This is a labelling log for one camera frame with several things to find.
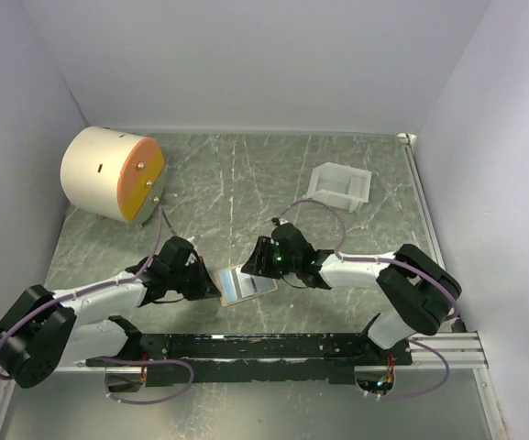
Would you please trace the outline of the beige leather card holder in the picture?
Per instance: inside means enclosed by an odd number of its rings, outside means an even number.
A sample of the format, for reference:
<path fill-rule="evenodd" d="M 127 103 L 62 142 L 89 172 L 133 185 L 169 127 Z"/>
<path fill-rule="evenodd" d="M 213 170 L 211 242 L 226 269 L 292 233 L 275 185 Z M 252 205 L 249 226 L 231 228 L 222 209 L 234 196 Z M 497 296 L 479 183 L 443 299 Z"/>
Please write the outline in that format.
<path fill-rule="evenodd" d="M 212 279 L 221 292 L 220 301 L 223 307 L 242 303 L 278 290 L 277 281 L 274 280 L 276 286 L 273 291 L 253 295 L 249 292 L 250 288 L 248 286 L 250 276 L 252 275 L 242 273 L 240 266 L 221 269 L 212 273 Z"/>

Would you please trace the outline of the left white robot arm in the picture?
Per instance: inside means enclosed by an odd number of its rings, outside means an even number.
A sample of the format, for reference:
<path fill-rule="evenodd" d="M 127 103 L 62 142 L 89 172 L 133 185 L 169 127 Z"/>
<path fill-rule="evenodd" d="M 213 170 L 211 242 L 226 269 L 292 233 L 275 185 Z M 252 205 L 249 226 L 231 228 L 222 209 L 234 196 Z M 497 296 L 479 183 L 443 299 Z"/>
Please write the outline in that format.
<path fill-rule="evenodd" d="M 0 320 L 0 380 L 28 389 L 59 365 L 148 363 L 141 332 L 122 313 L 162 303 L 168 292 L 188 302 L 220 295 L 193 242 L 178 236 L 106 280 L 59 291 L 41 284 L 25 289 Z"/>

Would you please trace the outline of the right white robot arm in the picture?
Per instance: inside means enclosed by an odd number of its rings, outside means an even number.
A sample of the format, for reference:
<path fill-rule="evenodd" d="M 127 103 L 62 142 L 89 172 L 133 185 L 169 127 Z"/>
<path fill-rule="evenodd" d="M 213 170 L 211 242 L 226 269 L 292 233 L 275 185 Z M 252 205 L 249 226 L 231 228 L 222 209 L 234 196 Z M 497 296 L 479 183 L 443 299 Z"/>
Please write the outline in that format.
<path fill-rule="evenodd" d="M 391 310 L 373 318 L 359 345 L 361 357 L 380 364 L 403 339 L 435 335 L 458 315 L 459 283 L 415 245 L 392 253 L 366 256 L 316 249 L 291 223 L 279 224 L 270 237 L 260 236 L 241 271 L 279 280 L 294 275 L 304 286 L 332 290 L 353 287 L 382 292 Z"/>

